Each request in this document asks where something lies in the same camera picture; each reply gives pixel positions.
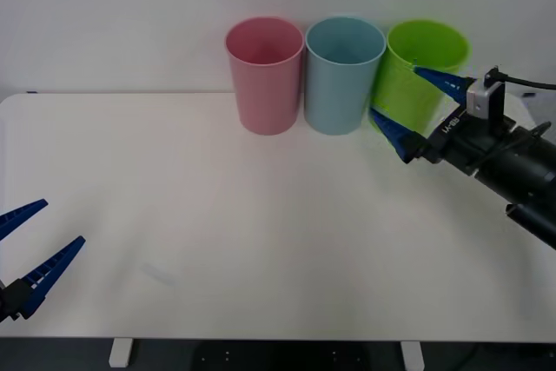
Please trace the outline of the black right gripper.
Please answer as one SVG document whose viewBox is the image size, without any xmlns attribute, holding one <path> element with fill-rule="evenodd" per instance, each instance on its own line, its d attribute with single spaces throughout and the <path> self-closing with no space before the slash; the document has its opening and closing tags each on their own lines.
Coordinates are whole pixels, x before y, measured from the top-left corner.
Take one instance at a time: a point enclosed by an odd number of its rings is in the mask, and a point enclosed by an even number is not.
<svg viewBox="0 0 556 371">
<path fill-rule="evenodd" d="M 476 81 L 473 77 L 456 76 L 421 66 L 414 66 L 413 72 L 458 104 L 467 103 L 467 90 Z M 456 109 L 426 139 L 376 109 L 370 109 L 369 116 L 404 163 L 410 163 L 423 154 L 431 163 L 448 162 L 468 176 L 507 141 L 516 126 L 513 119 L 504 116 L 492 127 L 489 121 L 470 116 L 464 109 Z"/>
</svg>

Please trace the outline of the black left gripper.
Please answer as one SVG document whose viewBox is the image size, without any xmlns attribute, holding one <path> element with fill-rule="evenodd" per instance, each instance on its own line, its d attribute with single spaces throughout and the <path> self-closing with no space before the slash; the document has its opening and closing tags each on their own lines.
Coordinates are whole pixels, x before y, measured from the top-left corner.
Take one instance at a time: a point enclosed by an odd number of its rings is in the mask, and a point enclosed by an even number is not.
<svg viewBox="0 0 556 371">
<path fill-rule="evenodd" d="M 48 206 L 45 199 L 13 209 L 0 218 L 0 240 L 11 234 L 33 215 Z M 46 295 L 56 284 L 66 268 L 76 257 L 86 240 L 78 236 L 46 262 L 43 262 L 27 275 L 13 281 L 1 289 L 0 322 L 22 316 L 29 319 L 44 302 Z"/>
</svg>

